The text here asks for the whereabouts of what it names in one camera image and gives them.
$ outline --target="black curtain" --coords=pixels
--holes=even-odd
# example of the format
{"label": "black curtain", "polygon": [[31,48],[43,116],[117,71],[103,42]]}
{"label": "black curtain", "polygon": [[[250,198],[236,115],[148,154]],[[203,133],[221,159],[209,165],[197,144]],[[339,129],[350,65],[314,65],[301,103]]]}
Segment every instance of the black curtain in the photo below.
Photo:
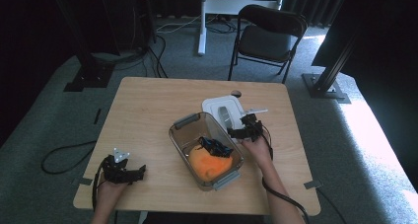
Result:
{"label": "black curtain", "polygon": [[332,67],[347,39],[357,35],[341,72],[356,80],[416,189],[417,10],[416,0],[346,0],[313,61]]}

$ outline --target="orange object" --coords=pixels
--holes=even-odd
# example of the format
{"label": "orange object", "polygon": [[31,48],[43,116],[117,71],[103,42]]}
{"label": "orange object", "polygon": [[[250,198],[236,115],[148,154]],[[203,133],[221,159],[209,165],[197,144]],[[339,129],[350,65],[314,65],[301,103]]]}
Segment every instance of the orange object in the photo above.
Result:
{"label": "orange object", "polygon": [[197,145],[191,149],[188,161],[202,181],[210,182],[231,169],[233,157],[215,157],[210,155],[201,145]]}

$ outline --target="forearm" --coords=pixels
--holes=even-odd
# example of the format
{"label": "forearm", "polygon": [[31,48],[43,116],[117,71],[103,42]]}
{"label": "forearm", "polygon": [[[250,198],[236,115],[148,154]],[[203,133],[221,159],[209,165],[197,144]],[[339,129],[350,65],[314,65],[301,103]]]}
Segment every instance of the forearm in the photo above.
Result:
{"label": "forearm", "polygon": [[[289,196],[273,165],[266,162],[260,166],[265,183],[273,190]],[[270,214],[274,224],[297,224],[305,223],[297,207],[280,197],[267,191],[267,200],[270,207]]]}
{"label": "forearm", "polygon": [[108,218],[113,211],[113,206],[101,205],[96,207],[95,214],[92,219],[92,224],[107,224]]}

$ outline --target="black folding chair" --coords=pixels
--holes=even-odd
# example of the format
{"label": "black folding chair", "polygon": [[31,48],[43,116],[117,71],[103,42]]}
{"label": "black folding chair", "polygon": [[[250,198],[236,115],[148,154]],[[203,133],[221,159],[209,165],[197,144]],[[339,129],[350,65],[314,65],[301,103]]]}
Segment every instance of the black folding chair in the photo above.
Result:
{"label": "black folding chair", "polygon": [[[246,26],[241,34],[243,20],[249,21],[250,25]],[[277,75],[286,68],[282,80],[284,84],[296,48],[307,28],[305,17],[296,13],[259,5],[243,7],[238,15],[237,36],[228,81],[231,80],[233,69],[241,58],[277,66],[280,68]]]}

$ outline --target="white desk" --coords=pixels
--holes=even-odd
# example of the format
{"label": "white desk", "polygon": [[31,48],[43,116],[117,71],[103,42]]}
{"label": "white desk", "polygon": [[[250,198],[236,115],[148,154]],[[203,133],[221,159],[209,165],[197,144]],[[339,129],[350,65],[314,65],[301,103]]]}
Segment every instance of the white desk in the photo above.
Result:
{"label": "white desk", "polygon": [[202,0],[201,27],[198,54],[206,51],[206,14],[237,15],[240,9],[249,4],[256,4],[272,9],[280,9],[283,0]]}

